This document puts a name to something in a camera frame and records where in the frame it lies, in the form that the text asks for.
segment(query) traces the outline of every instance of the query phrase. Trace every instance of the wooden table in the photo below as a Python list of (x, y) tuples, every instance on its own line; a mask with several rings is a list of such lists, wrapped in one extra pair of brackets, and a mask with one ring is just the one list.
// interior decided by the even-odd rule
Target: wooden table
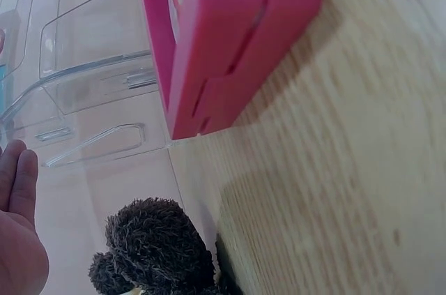
[(446, 0), (325, 0), (235, 126), (171, 157), (246, 294), (444, 294)]

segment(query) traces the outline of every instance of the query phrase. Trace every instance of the fingers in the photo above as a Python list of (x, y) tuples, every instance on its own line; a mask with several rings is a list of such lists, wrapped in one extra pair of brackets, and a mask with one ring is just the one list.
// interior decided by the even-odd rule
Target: fingers
[(0, 157), (0, 210), (8, 211), (9, 195), (15, 180), (17, 162), (26, 145), (20, 140), (12, 141)]
[(9, 199), (9, 212), (25, 217), (34, 226), (36, 209), (37, 155), (26, 150), (19, 157), (14, 186)]

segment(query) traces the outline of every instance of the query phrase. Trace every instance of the brown plush toy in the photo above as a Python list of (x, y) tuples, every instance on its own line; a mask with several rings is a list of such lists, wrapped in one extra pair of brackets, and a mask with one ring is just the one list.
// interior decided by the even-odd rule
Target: brown plush toy
[(97, 253), (89, 277), (103, 295), (223, 295), (191, 220), (173, 200), (135, 200), (108, 218), (109, 252)]

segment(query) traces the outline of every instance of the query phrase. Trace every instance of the pink box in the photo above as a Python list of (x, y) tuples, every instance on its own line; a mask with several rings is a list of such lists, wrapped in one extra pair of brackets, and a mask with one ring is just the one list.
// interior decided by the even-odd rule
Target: pink box
[(172, 139), (230, 127), (321, 5), (321, 0), (143, 1)]

